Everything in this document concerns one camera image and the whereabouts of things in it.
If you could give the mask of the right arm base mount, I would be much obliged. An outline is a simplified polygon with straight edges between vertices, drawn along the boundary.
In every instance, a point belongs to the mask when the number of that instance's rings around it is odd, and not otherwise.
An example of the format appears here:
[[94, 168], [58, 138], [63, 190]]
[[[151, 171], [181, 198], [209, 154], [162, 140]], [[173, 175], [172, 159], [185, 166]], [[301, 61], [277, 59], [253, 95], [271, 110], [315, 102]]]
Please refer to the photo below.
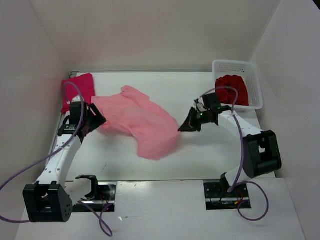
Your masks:
[[206, 210], [251, 209], [246, 185], [237, 186], [233, 192], [224, 192], [218, 180], [203, 182]]

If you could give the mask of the light pink t shirt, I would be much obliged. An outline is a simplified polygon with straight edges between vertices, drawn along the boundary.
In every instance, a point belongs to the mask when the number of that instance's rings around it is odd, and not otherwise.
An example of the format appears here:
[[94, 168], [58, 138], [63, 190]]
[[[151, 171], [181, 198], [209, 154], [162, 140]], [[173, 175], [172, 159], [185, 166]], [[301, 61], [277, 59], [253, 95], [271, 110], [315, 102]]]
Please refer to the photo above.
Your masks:
[[123, 86], [115, 95], [93, 96], [91, 101], [106, 119], [100, 132], [132, 136], [141, 158], [160, 160], [180, 139], [176, 119], [132, 86]]

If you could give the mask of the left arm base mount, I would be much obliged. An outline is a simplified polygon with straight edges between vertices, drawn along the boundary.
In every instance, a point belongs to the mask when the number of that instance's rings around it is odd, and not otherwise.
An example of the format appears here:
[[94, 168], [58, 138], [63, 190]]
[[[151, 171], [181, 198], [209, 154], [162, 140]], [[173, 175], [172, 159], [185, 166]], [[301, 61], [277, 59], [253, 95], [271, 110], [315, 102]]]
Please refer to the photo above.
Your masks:
[[92, 183], [89, 179], [76, 179], [73, 182], [67, 182], [65, 192], [69, 195], [73, 204], [73, 213], [86, 213], [89, 210], [79, 202], [84, 202], [95, 212], [100, 213], [107, 204], [107, 212], [115, 211], [116, 182], [99, 181], [97, 191], [93, 196], [89, 196], [92, 191]]

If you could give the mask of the magenta t shirt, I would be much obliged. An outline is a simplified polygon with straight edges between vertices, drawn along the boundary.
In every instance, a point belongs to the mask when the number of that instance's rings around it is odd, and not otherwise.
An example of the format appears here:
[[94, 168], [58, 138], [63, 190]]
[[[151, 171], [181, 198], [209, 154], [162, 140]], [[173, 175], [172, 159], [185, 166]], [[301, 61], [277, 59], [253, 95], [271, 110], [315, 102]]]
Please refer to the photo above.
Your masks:
[[[62, 86], [64, 86], [67, 82], [73, 83], [78, 87], [86, 103], [92, 103], [92, 97], [96, 95], [96, 91], [94, 78], [91, 73], [73, 77], [69, 80], [63, 80]], [[71, 84], [68, 84], [66, 86], [65, 94], [66, 96], [63, 96], [62, 109], [60, 110], [62, 114], [66, 114], [70, 110], [68, 102], [71, 102], [75, 97], [79, 95], [78, 91]]]

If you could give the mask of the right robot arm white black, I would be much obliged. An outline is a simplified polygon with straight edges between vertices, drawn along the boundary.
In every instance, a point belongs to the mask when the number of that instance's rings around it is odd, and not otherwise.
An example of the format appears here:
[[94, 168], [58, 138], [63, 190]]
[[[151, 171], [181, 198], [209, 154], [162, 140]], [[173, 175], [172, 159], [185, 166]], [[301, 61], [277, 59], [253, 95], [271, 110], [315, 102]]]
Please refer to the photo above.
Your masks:
[[221, 105], [217, 94], [209, 93], [196, 99], [179, 132], [200, 132], [204, 124], [216, 124], [240, 140], [239, 167], [225, 172], [219, 180], [219, 191], [225, 197], [237, 191], [237, 184], [282, 168], [282, 160], [276, 134], [262, 130], [241, 118], [232, 107]]

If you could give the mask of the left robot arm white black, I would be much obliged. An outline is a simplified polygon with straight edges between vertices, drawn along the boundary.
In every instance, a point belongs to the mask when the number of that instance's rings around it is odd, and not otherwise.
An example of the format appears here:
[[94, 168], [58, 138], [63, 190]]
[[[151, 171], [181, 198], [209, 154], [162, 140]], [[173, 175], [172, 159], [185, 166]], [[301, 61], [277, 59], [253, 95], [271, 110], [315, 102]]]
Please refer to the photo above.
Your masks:
[[67, 222], [77, 202], [99, 196], [100, 187], [95, 175], [79, 175], [70, 185], [66, 185], [66, 180], [84, 138], [106, 121], [93, 103], [72, 102], [69, 105], [69, 115], [58, 130], [54, 155], [35, 183], [27, 184], [23, 189], [30, 222]]

